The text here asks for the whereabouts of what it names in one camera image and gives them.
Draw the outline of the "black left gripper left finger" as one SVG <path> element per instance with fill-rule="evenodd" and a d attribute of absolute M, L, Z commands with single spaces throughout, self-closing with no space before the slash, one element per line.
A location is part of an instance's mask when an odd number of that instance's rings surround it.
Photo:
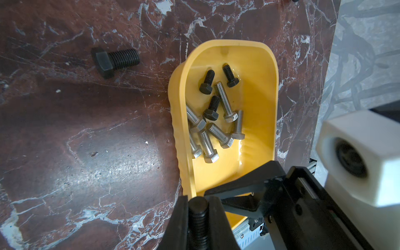
<path fill-rule="evenodd" d="M 189 201 L 187 196 L 180 196 L 168 222 L 158 250 L 186 250 L 189 225 Z"/>

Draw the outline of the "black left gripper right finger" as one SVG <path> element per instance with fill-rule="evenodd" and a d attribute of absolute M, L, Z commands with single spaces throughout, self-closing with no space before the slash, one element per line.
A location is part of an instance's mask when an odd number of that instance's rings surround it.
<path fill-rule="evenodd" d="M 208 250 L 239 250 L 220 198 L 209 196 Z"/>

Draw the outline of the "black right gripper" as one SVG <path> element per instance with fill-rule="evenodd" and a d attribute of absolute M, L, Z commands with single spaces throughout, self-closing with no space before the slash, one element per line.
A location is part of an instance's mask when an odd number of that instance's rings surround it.
<path fill-rule="evenodd" d="M 232 214 L 254 219 L 265 216 L 276 250 L 373 248 L 307 168 L 292 167 L 285 175 L 280 163 L 271 160 L 234 181 L 207 190 L 204 198 L 220 198 L 224 210 Z M 270 209 L 266 195 L 238 196 L 261 192 L 266 183 L 277 178 L 284 180 Z"/>

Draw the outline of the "black hex bolt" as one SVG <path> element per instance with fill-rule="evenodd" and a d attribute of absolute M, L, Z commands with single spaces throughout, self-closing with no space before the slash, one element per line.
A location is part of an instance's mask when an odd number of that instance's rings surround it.
<path fill-rule="evenodd" d="M 189 247 L 191 250 L 208 250 L 208 213 L 207 199 L 197 196 L 189 200 Z"/>
<path fill-rule="evenodd" d="M 223 65 L 223 72 L 228 80 L 227 82 L 227 86 L 228 87 L 234 87 L 239 83 L 239 79 L 237 77 L 235 77 L 230 65 L 228 64 L 224 64 Z"/>
<path fill-rule="evenodd" d="M 199 91 L 203 94 L 210 95 L 212 93 L 212 82 L 215 77 L 215 72 L 210 69 L 207 71 L 204 82 L 200 85 Z"/>
<path fill-rule="evenodd" d="M 135 49 L 106 52 L 101 47 L 91 48 L 91 56 L 96 69 L 104 79 L 114 77 L 115 71 L 136 66 L 140 56 Z"/>
<path fill-rule="evenodd" d="M 216 121 L 219 117 L 217 112 L 219 104 L 220 97 L 214 95 L 210 100 L 208 108 L 203 112 L 203 117 L 211 121 Z"/>

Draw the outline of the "silver hex bolt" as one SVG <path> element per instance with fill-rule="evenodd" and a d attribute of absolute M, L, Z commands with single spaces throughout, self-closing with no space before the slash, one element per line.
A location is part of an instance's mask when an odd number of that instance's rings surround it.
<path fill-rule="evenodd" d="M 215 163 L 219 159 L 219 155 L 216 149 L 214 149 L 209 135 L 205 129 L 201 130 L 199 133 L 200 143 L 202 150 L 204 152 L 204 160 L 208 164 Z"/>
<path fill-rule="evenodd" d="M 242 132 L 244 111 L 238 110 L 237 115 L 238 118 L 234 122 L 234 129 L 231 133 L 231 136 L 235 140 L 243 140 L 245 139 L 245 134 Z"/>
<path fill-rule="evenodd" d="M 223 110 L 225 112 L 224 119 L 228 123 L 232 123 L 237 120 L 238 114 L 232 110 L 228 96 L 225 92 L 224 86 L 221 81 L 216 83 L 217 92 L 221 98 Z"/>
<path fill-rule="evenodd" d="M 189 139 L 190 139 L 192 158 L 196 159 L 196 158 L 198 158 L 199 156 L 202 155 L 202 152 L 203 152 L 202 148 L 201 148 L 201 146 L 196 144 L 196 142 L 194 140 L 194 137 L 193 137 L 191 132 L 189 132 Z"/>
<path fill-rule="evenodd" d="M 208 132 L 214 136 L 223 149 L 230 148 L 234 143 L 234 138 L 229 133 L 224 133 L 216 124 L 209 123 L 206 126 Z"/>
<path fill-rule="evenodd" d="M 190 130 L 192 132 L 200 132 L 205 128 L 205 119 L 202 116 L 197 115 L 188 104 L 186 104 L 186 114 L 188 117 L 188 121 L 191 123 Z"/>

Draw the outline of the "yellow plastic storage tray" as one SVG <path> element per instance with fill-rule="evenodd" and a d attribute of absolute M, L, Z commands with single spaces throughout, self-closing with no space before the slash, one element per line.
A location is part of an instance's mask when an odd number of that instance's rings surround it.
<path fill-rule="evenodd" d="M 239 79 L 226 93 L 234 110 L 242 110 L 243 140 L 223 149 L 211 138 L 219 160 L 193 158 L 189 143 L 186 106 L 198 115 L 211 97 L 199 90 L 206 72 L 215 72 L 215 82 L 227 83 L 222 70 L 228 64 Z M 194 49 L 172 73 L 168 98 L 183 194 L 202 196 L 206 190 L 236 180 L 275 158 L 279 71 L 272 50 L 265 44 L 245 40 L 210 40 Z"/>

